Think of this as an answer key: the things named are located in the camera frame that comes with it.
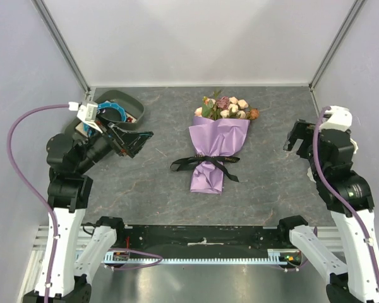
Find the aluminium frame post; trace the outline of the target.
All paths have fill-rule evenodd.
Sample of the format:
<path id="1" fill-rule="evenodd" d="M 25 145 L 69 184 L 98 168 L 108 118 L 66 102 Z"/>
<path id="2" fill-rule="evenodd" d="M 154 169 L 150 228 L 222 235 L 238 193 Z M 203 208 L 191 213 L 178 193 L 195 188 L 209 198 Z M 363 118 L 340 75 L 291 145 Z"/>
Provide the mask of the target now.
<path id="1" fill-rule="evenodd" d="M 319 84 L 322 76 L 326 72 L 327 68 L 330 66 L 334 56 L 336 55 L 339 47 L 346 38 L 348 32 L 350 31 L 353 23 L 361 12 L 362 8 L 366 4 L 366 0 L 354 0 L 352 6 L 347 12 L 341 26 L 337 30 L 335 37 L 333 38 L 330 46 L 328 47 L 323 59 L 321 60 L 319 66 L 317 67 L 311 81 L 309 82 L 310 92 L 313 93 L 315 88 Z"/>
<path id="2" fill-rule="evenodd" d="M 47 27 L 49 33 L 51 34 L 52 38 L 54 39 L 59 51 L 63 55 L 67 65 L 69 66 L 70 70 L 72 71 L 73 75 L 75 76 L 78 84 L 82 88 L 82 90 L 88 94 L 90 92 L 90 85 L 86 81 L 85 77 L 83 76 L 82 71 L 78 67 L 78 64 L 73 57 L 60 29 L 56 25 L 56 22 L 51 15 L 51 12 L 49 11 L 49 8 L 47 7 L 45 1 L 43 0 L 31 0 L 32 4 L 35 6 L 35 9 L 39 13 L 42 21 L 44 22 L 45 26 Z"/>

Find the left aluminium frame post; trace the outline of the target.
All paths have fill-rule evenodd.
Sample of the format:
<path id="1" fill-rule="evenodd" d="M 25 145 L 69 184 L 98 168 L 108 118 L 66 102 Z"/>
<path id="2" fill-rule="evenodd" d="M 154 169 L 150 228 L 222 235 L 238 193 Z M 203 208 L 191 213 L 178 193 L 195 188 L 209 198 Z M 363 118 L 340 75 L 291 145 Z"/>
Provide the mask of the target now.
<path id="1" fill-rule="evenodd" d="M 39 13 L 42 21 L 44 22 L 45 26 L 47 27 L 49 33 L 51 34 L 52 38 L 54 39 L 59 51 L 63 55 L 67 65 L 69 66 L 70 70 L 72 71 L 73 75 L 75 76 L 78 84 L 82 88 L 82 90 L 88 94 L 90 92 L 90 85 L 86 81 L 85 77 L 83 76 L 82 71 L 78 67 L 78 64 L 73 57 L 60 29 L 56 25 L 56 22 L 51 15 L 51 12 L 49 11 L 49 8 L 47 7 L 45 1 L 43 0 L 31 0 L 32 4 L 35 6 L 35 9 Z"/>

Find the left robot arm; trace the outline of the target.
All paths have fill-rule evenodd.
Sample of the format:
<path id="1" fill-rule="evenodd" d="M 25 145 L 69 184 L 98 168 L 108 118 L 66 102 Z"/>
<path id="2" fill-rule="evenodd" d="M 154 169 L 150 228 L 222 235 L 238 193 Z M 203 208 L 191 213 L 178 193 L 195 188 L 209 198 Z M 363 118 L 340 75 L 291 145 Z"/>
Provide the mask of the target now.
<path id="1" fill-rule="evenodd" d="M 84 131 L 82 123 L 73 122 L 47 143 L 50 234 L 41 276 L 23 302 L 89 302 L 92 280 L 107 251 L 126 241 L 122 218 L 101 217 L 90 242 L 80 256 L 76 255 L 93 184 L 86 173 L 111 152 L 133 158 L 153 132 L 127 131 L 106 121 L 97 122 L 97 126 L 97 130 Z"/>

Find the blue rimmed black plate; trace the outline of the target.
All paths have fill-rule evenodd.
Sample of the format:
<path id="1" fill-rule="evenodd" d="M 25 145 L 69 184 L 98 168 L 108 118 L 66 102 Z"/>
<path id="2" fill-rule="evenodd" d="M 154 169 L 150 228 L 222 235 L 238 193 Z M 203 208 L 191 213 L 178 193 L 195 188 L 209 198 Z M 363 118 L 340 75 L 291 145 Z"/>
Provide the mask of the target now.
<path id="1" fill-rule="evenodd" d="M 97 111 L 96 122 L 100 121 L 104 124 L 125 122 L 127 116 L 125 110 L 117 103 L 105 101 L 99 105 Z M 87 136 L 91 136 L 95 129 L 89 130 Z"/>

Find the purple flower bouquet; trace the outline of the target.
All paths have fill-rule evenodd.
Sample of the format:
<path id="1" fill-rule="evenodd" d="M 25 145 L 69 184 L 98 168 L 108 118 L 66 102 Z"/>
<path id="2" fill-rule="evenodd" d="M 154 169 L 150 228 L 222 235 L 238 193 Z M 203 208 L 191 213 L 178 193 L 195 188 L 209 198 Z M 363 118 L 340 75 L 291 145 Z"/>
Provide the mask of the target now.
<path id="1" fill-rule="evenodd" d="M 195 155 L 235 157 L 246 141 L 251 122 L 260 116 L 260 111 L 244 99 L 222 96 L 221 92 L 204 96 L 202 105 L 195 110 L 189 127 Z M 213 164 L 203 162 L 192 172 L 192 193 L 222 192 L 227 177 Z"/>

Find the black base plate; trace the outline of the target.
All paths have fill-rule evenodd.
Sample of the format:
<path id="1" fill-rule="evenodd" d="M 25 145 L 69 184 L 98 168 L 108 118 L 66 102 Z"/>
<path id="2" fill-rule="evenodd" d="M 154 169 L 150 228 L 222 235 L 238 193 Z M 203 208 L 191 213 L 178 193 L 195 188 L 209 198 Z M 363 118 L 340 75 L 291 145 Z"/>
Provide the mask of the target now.
<path id="1" fill-rule="evenodd" d="M 277 227 L 253 225 L 132 225 L 130 249 L 164 259 L 264 258 L 269 249 L 290 249 Z"/>

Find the right aluminium frame post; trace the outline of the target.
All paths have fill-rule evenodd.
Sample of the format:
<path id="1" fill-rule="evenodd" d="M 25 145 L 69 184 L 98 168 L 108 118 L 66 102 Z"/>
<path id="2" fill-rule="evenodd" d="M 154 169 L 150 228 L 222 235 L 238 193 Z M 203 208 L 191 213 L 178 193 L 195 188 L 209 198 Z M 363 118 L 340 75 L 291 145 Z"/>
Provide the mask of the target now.
<path id="1" fill-rule="evenodd" d="M 319 66 L 317 67 L 311 81 L 309 82 L 310 92 L 313 93 L 315 88 L 319 84 L 322 76 L 326 72 L 327 68 L 330 66 L 334 56 L 336 55 L 339 47 L 346 38 L 348 32 L 350 31 L 353 23 L 361 12 L 362 8 L 366 4 L 366 0 L 354 0 L 352 6 L 347 12 L 341 26 L 337 30 L 335 37 L 333 38 L 330 46 L 328 47 L 323 59 L 321 60 Z"/>

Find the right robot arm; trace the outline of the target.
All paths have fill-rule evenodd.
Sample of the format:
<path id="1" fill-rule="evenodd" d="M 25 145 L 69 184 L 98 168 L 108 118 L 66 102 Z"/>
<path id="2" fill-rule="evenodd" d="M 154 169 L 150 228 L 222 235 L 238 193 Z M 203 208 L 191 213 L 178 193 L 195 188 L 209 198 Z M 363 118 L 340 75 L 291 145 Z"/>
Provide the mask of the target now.
<path id="1" fill-rule="evenodd" d="M 379 302 L 379 248 L 375 235 L 374 202 L 368 182 L 352 169 L 355 146 L 350 131 L 324 129 L 295 122 L 284 150 L 301 146 L 316 189 L 339 232 L 345 260 L 341 261 L 313 233 L 301 216 L 279 222 L 278 244 L 296 247 L 325 280 L 330 302 Z"/>

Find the black ribbon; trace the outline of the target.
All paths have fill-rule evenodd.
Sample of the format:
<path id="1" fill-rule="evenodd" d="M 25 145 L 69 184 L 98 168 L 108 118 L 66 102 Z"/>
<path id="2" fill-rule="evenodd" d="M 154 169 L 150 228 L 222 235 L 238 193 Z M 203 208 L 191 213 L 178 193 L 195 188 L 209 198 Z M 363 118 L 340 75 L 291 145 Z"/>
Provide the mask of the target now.
<path id="1" fill-rule="evenodd" d="M 170 170 L 173 172 L 195 170 L 197 166 L 201 165 L 203 162 L 211 163 L 216 168 L 221 170 L 223 174 L 231 181 L 239 182 L 236 175 L 232 175 L 224 166 L 225 163 L 238 163 L 240 158 L 234 156 L 204 156 L 195 155 L 187 158 L 180 158 L 175 160 L 170 165 Z"/>

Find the white ceramic vase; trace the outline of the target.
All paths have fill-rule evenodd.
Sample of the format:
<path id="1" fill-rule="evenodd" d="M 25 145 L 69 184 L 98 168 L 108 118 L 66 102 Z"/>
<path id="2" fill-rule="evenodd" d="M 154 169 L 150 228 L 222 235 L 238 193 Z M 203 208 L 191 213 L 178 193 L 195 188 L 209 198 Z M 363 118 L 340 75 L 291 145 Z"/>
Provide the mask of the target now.
<path id="1" fill-rule="evenodd" d="M 350 139 L 350 144 L 354 147 L 352 154 L 355 155 L 357 150 L 358 150 L 358 144 L 353 139 Z M 315 182 L 314 177 L 313 177 L 313 171 L 312 171 L 311 167 L 308 168 L 306 175 L 308 176 L 308 178 L 310 179 L 311 182 Z"/>

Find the dark green tray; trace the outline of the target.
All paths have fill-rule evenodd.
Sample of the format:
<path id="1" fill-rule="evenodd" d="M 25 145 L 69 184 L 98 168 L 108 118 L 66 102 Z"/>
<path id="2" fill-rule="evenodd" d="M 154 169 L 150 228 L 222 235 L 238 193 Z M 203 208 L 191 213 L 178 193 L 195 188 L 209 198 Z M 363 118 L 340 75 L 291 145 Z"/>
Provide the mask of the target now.
<path id="1" fill-rule="evenodd" d="M 145 106 L 136 98 L 120 90 L 108 90 L 93 100 L 98 104 L 97 117 L 101 116 L 105 125 L 113 123 L 121 129 L 137 130 L 144 121 Z M 64 133 L 74 139 L 86 139 L 97 130 L 73 119 L 64 129 Z"/>

